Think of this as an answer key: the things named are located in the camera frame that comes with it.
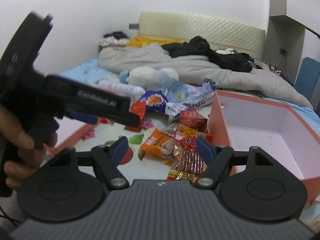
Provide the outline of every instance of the red snack package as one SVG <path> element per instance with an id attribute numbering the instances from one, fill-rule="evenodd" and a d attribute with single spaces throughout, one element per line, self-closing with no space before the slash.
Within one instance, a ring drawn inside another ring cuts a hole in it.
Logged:
<path id="1" fill-rule="evenodd" d="M 137 114 L 140 117 L 140 126 L 138 128 L 133 128 L 130 126 L 126 126 L 125 128 L 130 131 L 139 132 L 142 129 L 142 121 L 144 118 L 144 115 L 146 113 L 146 102 L 136 102 L 131 105 L 130 109 L 131 113 Z"/>
<path id="2" fill-rule="evenodd" d="M 191 111 L 180 111 L 180 123 L 192 129 L 203 131 L 203 128 L 207 126 L 207 121 L 205 117 L 194 109 Z"/>

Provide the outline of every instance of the gray ribbed panel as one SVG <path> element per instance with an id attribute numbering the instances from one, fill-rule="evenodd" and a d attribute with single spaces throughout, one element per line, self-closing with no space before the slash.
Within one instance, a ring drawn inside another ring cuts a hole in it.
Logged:
<path id="1" fill-rule="evenodd" d="M 110 193 L 101 207 L 78 221 L 43 224 L 28 220 L 16 240 L 304 240 L 313 233 L 298 220 L 250 223 L 226 211 L 216 195 L 185 180 L 136 180 Z"/>

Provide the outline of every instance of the pink box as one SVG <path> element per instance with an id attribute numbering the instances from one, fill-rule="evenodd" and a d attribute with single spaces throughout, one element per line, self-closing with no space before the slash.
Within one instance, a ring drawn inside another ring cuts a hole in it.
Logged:
<path id="1" fill-rule="evenodd" d="M 291 106 L 217 90 L 208 131 L 215 145 L 261 147 L 305 184 L 308 201 L 320 194 L 320 137 Z"/>

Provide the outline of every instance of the quilted cream headboard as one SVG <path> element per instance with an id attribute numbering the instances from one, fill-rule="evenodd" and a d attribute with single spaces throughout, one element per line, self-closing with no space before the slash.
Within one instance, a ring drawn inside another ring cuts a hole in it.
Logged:
<path id="1" fill-rule="evenodd" d="M 262 60 L 265 30 L 219 18 L 170 12 L 143 11 L 139 34 L 190 41 L 205 38 L 211 49 L 233 48 Z"/>

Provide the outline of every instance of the finger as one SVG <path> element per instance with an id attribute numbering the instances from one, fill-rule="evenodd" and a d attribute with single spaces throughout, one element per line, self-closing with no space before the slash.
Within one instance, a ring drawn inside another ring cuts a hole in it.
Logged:
<path id="1" fill-rule="evenodd" d="M 26 178 L 35 173 L 37 169 L 33 169 L 28 165 L 22 165 L 12 161 L 7 161 L 4 164 L 4 172 L 7 176 L 19 183 L 23 182 Z"/>
<path id="2" fill-rule="evenodd" d="M 14 179 L 11 179 L 11 178 L 6 178 L 5 182 L 6 182 L 7 186 L 12 189 L 15 189 L 21 185 L 19 182 L 15 181 Z"/>
<path id="3" fill-rule="evenodd" d="M 39 168 L 44 160 L 45 148 L 27 150 L 23 148 L 18 149 L 18 156 L 31 168 Z"/>
<path id="4" fill-rule="evenodd" d="M 22 128 L 18 118 L 0 106 L 0 132 L 15 146 L 32 149 L 34 141 Z"/>
<path id="5" fill-rule="evenodd" d="M 48 145 L 49 147 L 54 147 L 57 144 L 58 141 L 58 135 L 57 133 L 54 133 L 51 135 L 50 139 L 45 142 L 46 145 Z"/>

